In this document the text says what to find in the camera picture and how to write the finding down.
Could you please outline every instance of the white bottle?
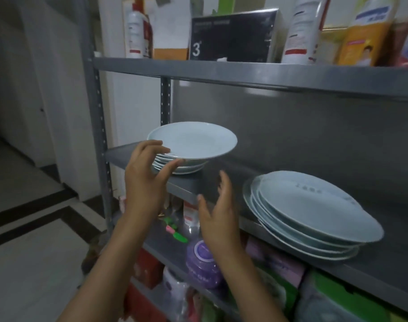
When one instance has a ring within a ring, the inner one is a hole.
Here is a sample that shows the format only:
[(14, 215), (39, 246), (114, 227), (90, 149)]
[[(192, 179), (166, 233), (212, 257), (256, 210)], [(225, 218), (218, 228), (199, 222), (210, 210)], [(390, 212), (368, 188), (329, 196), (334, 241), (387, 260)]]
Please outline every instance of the white bottle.
[(314, 64), (326, 13), (331, 0), (298, 0), (281, 63)]
[(129, 52), (126, 57), (133, 59), (149, 58), (148, 18), (144, 15), (144, 1), (134, 0), (132, 12), (128, 15)]

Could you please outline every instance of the left hand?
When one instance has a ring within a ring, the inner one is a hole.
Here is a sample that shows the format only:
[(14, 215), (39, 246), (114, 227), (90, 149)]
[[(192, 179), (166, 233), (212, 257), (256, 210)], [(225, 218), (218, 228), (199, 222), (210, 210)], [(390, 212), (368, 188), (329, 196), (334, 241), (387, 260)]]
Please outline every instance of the left hand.
[(151, 167), (156, 155), (167, 152), (170, 149), (162, 146), (162, 141), (158, 140), (143, 141), (132, 152), (125, 169), (125, 214), (136, 218), (135, 222), (150, 225), (154, 221), (164, 205), (169, 177), (184, 162), (183, 159), (175, 159), (155, 175)]

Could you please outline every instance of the purple container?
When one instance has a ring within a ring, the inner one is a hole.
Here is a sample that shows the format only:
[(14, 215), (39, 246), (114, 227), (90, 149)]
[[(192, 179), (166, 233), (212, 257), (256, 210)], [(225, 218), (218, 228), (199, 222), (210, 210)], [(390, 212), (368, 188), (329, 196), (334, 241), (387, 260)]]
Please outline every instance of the purple container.
[(203, 240), (189, 244), (186, 250), (186, 266), (189, 274), (205, 288), (215, 288), (223, 281), (222, 272)]

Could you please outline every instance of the shelving unit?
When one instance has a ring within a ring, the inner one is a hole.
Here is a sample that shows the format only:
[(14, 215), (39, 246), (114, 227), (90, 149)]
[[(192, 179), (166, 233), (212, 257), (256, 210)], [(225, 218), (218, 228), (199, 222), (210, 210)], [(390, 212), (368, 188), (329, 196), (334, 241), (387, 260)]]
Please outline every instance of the shelving unit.
[[(104, 212), (110, 232), (113, 219), (109, 163), (124, 169), (136, 144), (107, 149), (99, 70), (160, 77), (161, 125), (170, 122), (171, 79), (408, 101), (407, 69), (95, 58), (87, 1), (74, 0), (74, 6), (81, 35)], [(201, 172), (171, 177), (167, 190), (190, 203), (196, 203), (196, 195), (200, 193), (215, 201), (217, 189), (214, 182), (220, 169), (227, 171), (237, 190), (242, 208), (240, 227), (244, 231), (408, 312), (408, 205), (381, 201), (372, 203), (358, 199), (364, 209), (383, 225), (385, 237), (379, 243), (365, 246), (353, 259), (346, 262), (327, 262), (299, 254), (279, 243), (246, 209), (241, 197), (242, 184), (251, 176), (266, 172), (256, 171), (229, 156), (223, 156), (212, 160)], [(174, 240), (164, 230), (164, 224), (156, 222), (144, 243), (144, 248), (227, 314), (239, 319), (238, 311), (229, 304), (226, 294), (203, 289), (189, 277), (185, 266), (186, 245)], [(145, 296), (169, 316), (173, 312), (160, 301), (160, 292), (163, 292), (161, 287), (162, 285), (149, 291), (138, 286)]]

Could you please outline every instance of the gray shelf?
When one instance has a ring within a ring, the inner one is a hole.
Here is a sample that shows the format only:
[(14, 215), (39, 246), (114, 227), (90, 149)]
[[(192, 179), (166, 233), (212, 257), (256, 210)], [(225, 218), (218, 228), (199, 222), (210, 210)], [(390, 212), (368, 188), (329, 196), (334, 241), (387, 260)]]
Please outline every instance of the gray shelf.
[[(119, 212), (115, 214), (114, 219), (118, 220)], [(179, 232), (188, 238), (190, 241), (199, 237), (199, 229), (191, 230), (186, 228), (186, 225), (183, 223), (182, 215), (178, 215), (173, 213), (171, 217), (176, 222), (177, 226), (179, 226)], [(241, 318), (238, 313), (238, 309), (228, 302), (228, 293), (227, 287), (220, 287), (219, 289), (205, 289), (199, 283), (195, 281), (190, 275), (189, 270), (186, 267), (186, 248), (188, 243), (181, 243), (177, 241), (171, 234), (165, 231), (166, 224), (163, 221), (156, 221), (151, 229), (149, 234), (147, 235), (146, 240), (144, 241), (143, 248), (152, 254), (156, 259), (162, 262), (164, 265), (168, 266), (172, 269), (177, 276), (182, 278), (185, 282), (187, 282), (191, 287), (195, 288), (198, 292), (200, 292), (203, 296), (210, 299), (217, 307), (222, 309), (226, 314), (229, 314), (237, 321), (241, 321)], [(161, 304), (159, 300), (161, 295), (154, 295), (158, 296), (158, 301), (155, 302)], [(174, 314), (178, 312), (178, 307), (173, 306), (174, 311), (169, 311), (170, 314)]]
[(408, 69), (156, 59), (94, 58), (103, 71), (265, 89), (314, 90), (408, 101)]
[[(107, 151), (106, 159), (124, 169), (135, 146), (136, 143), (112, 148)], [(244, 231), (408, 312), (408, 205), (381, 201), (373, 203), (357, 198), (364, 209), (381, 223), (385, 230), (385, 237), (378, 243), (364, 246), (355, 258), (343, 262), (327, 262), (300, 254), (279, 243), (265, 231), (254, 215), (245, 209), (241, 196), (241, 186), (244, 181), (263, 172), (245, 167), (232, 158), (224, 156), (210, 161), (201, 172), (171, 177), (167, 184), (167, 191), (190, 203), (196, 203), (196, 195), (199, 193), (204, 194), (208, 200), (215, 201), (220, 169), (226, 170), (233, 182), (242, 208), (240, 227)], [(178, 267), (176, 272), (182, 272), (185, 275), (187, 271), (184, 262), (185, 248), (183, 249), (181, 243), (163, 232), (162, 228), (163, 226), (157, 225), (153, 227), (145, 247), (164, 264), (169, 267), (172, 264), (176, 265)], [(220, 302), (220, 298), (213, 293), (210, 292), (207, 295), (211, 300), (216, 298)]]
[(182, 303), (175, 301), (162, 283), (153, 289), (149, 289), (133, 277), (130, 281), (171, 322), (187, 321), (182, 316)]

